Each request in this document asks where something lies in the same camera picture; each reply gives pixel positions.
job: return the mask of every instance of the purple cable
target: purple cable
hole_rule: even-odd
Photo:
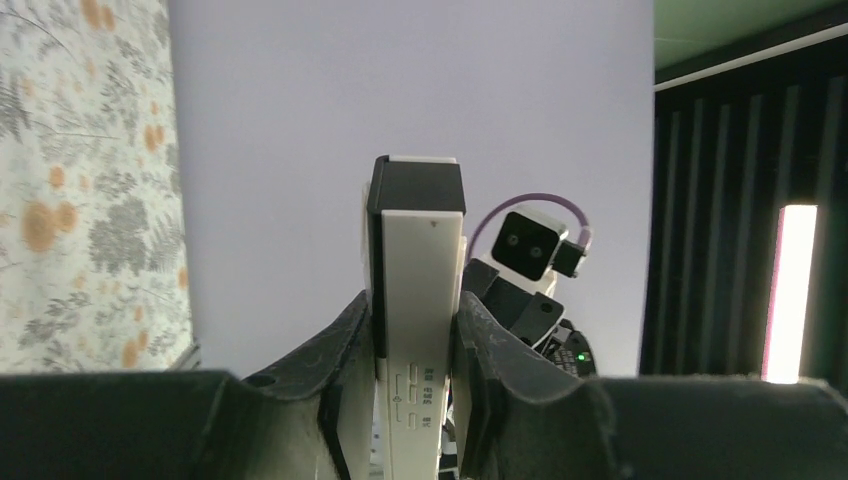
[[[480,237],[480,234],[483,233],[483,230],[486,228],[486,225],[495,218],[495,215],[503,212],[509,207],[518,205],[519,203],[524,202],[550,202],[565,207],[566,210],[570,211],[577,217],[577,221],[580,223],[580,237],[577,239],[577,245],[583,247],[588,250],[589,245],[592,243],[592,228],[589,226],[589,218],[586,217],[586,214],[583,213],[583,210],[580,210],[580,207],[574,204],[571,200],[567,198],[560,197],[559,195],[554,195],[552,193],[525,193],[524,195],[519,195],[517,197],[510,198],[509,200],[503,202],[494,208],[488,215],[480,222],[480,225],[474,230],[474,233],[471,235],[471,241],[468,243],[468,250],[465,254],[465,262],[468,263],[472,255],[474,255],[474,245],[477,244],[477,239]]]

